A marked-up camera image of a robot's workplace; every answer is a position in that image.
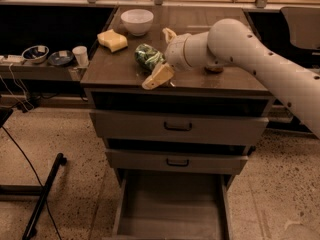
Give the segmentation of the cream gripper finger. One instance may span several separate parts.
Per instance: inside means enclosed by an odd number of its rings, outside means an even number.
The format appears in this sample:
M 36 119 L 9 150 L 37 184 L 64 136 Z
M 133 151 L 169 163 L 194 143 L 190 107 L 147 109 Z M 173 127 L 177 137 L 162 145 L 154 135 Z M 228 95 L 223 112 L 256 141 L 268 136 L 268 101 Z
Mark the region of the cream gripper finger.
M 164 34 L 167 44 L 169 44 L 177 36 L 177 34 L 169 28 L 163 28 L 162 33 Z
M 145 90 L 152 90 L 166 83 L 174 76 L 174 70 L 168 63 L 158 63 L 152 73 L 142 83 Z

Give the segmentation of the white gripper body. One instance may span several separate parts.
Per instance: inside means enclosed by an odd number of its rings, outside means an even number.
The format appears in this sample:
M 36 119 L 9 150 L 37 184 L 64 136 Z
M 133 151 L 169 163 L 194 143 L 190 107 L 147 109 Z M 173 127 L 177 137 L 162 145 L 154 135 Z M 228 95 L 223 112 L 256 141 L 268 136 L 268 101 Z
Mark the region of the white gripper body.
M 214 55 L 208 49 L 208 33 L 189 33 L 174 37 L 164 53 L 175 71 L 192 70 L 214 65 Z

